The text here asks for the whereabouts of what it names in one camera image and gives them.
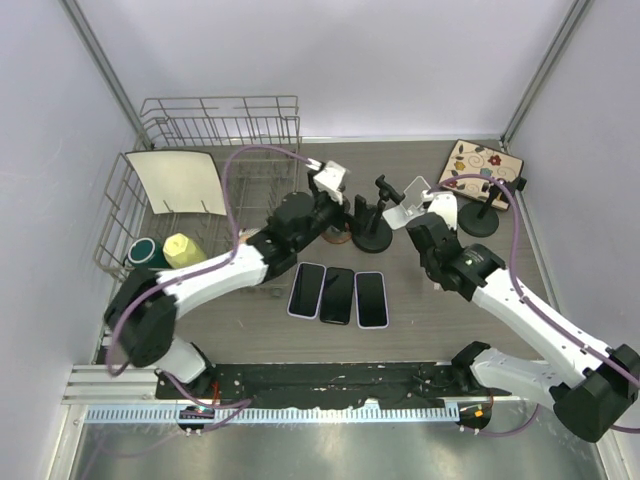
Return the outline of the lavender case phone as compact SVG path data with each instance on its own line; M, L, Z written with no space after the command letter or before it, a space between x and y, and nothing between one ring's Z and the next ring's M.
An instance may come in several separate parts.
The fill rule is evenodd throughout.
M317 317L326 270L324 265L299 263L287 305L289 316L309 320Z

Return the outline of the black tall phone stand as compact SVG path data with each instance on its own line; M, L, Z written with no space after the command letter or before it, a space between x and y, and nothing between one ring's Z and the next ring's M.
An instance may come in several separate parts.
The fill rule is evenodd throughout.
M378 188L378 201L375 205L368 204L370 208L370 218L366 230L360 235L351 233L351 240L361 251L370 254L378 254L388 249L393 240L393 233L382 215L389 201L398 205L405 197L400 194L384 175L380 175L375 180Z

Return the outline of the grey wire dish rack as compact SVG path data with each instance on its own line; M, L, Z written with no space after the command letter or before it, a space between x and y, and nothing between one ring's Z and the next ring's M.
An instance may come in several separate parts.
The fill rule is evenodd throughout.
M121 283L132 260L183 234L212 258L261 228L296 190L301 162L299 99L293 94L148 98L131 151L116 156L94 249Z

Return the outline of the purple case phone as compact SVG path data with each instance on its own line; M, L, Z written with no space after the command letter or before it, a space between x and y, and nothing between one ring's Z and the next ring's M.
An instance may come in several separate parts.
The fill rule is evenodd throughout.
M389 325L384 276L381 272L355 275L356 317L361 329L385 329Z

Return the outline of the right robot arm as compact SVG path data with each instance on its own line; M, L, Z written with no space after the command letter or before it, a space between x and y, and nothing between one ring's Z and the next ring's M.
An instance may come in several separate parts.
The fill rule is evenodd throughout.
M406 227L427 277L502 321L540 356L527 361L483 343L460 352L451 371L465 395L496 388L551 410L578 438L598 442L639 397L639 354L579 329L537 297L481 244L460 245L445 220L427 213Z

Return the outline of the black round phone stand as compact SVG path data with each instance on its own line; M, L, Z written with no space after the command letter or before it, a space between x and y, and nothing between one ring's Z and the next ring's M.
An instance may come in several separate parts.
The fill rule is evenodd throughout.
M458 226L476 238L493 235L499 227L499 218L493 209L493 202L502 194L498 186L486 184L482 190L488 194L482 203L468 203L458 212Z

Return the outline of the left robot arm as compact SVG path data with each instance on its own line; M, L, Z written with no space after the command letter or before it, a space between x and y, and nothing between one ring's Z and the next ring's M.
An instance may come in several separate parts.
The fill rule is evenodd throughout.
M128 364L154 366L190 398L205 397L213 385L210 364L194 344L176 336L177 321L211 300L283 275L327 229L350 227L349 210L348 202L326 192L289 193L265 226L230 252L191 267L131 272L104 313L113 342Z

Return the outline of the black case phone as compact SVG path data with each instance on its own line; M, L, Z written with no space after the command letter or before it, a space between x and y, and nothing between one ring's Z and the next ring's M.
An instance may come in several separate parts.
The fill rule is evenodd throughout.
M337 325L350 323L354 280L355 273L351 269L327 268L320 301L321 322Z

